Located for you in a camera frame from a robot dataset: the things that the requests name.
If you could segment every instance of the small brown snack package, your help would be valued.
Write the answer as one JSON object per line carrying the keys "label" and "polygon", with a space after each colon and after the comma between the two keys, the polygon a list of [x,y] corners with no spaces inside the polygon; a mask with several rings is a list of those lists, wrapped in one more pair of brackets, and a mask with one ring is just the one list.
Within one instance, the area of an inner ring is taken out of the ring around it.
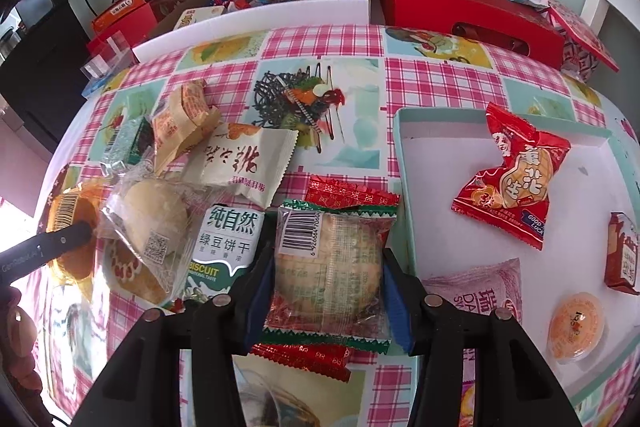
{"label": "small brown snack package", "polygon": [[156,136],[156,174],[209,136],[220,123],[220,111],[207,105],[202,80],[193,80],[169,93],[153,119]]}

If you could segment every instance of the qr code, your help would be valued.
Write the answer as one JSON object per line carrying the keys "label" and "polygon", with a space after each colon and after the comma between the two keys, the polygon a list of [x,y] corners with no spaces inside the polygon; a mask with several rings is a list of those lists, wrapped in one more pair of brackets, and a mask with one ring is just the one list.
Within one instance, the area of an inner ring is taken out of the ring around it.
{"label": "qr code", "polygon": [[154,263],[164,263],[166,251],[169,247],[169,238],[160,235],[159,233],[151,231],[149,239],[145,243],[145,251],[143,256],[152,260]]}

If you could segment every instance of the black cabinet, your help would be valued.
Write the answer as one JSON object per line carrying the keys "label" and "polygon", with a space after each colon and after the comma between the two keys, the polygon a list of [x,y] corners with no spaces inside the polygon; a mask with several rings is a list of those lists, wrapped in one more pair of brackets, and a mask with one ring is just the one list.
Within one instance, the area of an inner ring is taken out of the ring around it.
{"label": "black cabinet", "polygon": [[33,25],[0,64],[0,92],[24,126],[53,152],[85,99],[80,68],[88,38],[68,0]]}

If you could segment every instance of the white snack package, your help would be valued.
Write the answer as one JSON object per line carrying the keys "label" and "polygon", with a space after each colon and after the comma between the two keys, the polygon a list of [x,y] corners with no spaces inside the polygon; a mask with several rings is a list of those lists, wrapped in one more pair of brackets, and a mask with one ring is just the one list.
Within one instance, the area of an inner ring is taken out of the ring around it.
{"label": "white snack package", "polygon": [[200,181],[268,208],[297,140],[298,131],[222,123],[207,143]]}

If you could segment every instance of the barcode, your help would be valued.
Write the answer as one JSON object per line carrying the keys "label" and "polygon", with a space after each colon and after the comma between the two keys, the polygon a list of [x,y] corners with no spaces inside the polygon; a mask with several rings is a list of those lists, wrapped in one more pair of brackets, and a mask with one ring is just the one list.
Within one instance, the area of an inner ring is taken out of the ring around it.
{"label": "barcode", "polygon": [[153,232],[153,230],[149,233],[149,239],[146,240],[145,243],[145,251],[143,251],[143,257],[146,257],[153,261],[154,263],[162,264],[164,263],[164,258],[166,256],[166,251],[169,247],[169,238],[164,237],[164,235],[160,235],[159,233]]}
{"label": "barcode", "polygon": [[120,129],[118,128],[118,129],[115,129],[115,130],[113,131],[113,134],[111,135],[111,138],[110,138],[110,139],[109,139],[109,141],[107,142],[107,145],[104,147],[104,157],[105,157],[105,158],[106,158],[106,157],[109,155],[109,153],[111,152],[111,149],[113,148],[113,144],[115,143],[116,138],[118,137],[118,131],[119,131],[119,130],[120,130]]}
{"label": "barcode", "polygon": [[319,212],[292,210],[287,215],[278,250],[290,255],[315,257],[318,254],[320,225]]}
{"label": "barcode", "polygon": [[72,225],[77,203],[78,194],[63,194],[60,204],[56,209],[56,217],[53,220],[53,232]]}

